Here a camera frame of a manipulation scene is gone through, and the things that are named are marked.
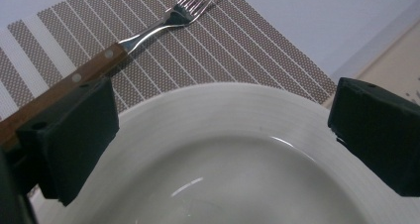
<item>patterned placemat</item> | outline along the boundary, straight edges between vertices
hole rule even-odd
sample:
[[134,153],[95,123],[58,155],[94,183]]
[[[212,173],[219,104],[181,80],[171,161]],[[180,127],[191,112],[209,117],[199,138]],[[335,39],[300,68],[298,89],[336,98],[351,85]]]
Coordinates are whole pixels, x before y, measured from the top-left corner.
[[[0,120],[177,0],[66,0],[0,31]],[[244,0],[215,0],[193,25],[147,41],[112,73],[119,112],[198,83],[236,81],[323,103],[336,85]]]

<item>fork handle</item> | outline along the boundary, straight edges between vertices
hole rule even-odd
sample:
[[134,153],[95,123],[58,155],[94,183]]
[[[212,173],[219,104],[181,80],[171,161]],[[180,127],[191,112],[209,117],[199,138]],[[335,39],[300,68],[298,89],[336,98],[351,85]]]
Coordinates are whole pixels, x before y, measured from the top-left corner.
[[0,122],[0,146],[4,151],[12,149],[18,143],[15,131],[19,127],[58,102],[60,98],[74,88],[105,75],[127,55],[128,53],[120,44],[111,45],[39,97],[20,108],[16,113]]

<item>fork neck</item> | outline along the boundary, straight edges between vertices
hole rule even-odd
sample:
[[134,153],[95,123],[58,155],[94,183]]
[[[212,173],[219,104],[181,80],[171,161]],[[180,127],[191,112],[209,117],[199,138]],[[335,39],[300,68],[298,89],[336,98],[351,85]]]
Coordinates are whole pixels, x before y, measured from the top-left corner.
[[119,42],[127,54],[131,53],[135,50],[140,44],[142,44],[145,40],[150,38],[152,35],[156,34],[157,32],[161,31],[162,29],[167,28],[166,19],[160,19],[153,23],[152,25],[148,26],[146,29],[141,31],[139,34],[123,40]]

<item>fork head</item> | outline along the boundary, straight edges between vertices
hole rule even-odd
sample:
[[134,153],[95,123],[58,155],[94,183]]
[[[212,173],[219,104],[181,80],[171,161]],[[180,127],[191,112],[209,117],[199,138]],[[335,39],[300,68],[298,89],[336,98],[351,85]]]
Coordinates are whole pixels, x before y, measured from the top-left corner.
[[173,8],[166,11],[167,25],[186,26],[193,23],[208,8],[212,0],[179,0]]

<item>handle rivet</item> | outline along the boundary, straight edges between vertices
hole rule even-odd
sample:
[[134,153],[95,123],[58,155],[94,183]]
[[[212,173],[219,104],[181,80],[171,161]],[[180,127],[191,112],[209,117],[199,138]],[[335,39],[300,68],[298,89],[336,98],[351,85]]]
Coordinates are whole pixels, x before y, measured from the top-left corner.
[[79,82],[79,81],[81,80],[81,75],[80,75],[80,73],[75,73],[75,74],[71,77],[71,80],[72,80],[73,82]]
[[112,50],[107,50],[105,52],[105,57],[106,58],[111,58],[112,56],[114,56],[114,53],[112,52]]

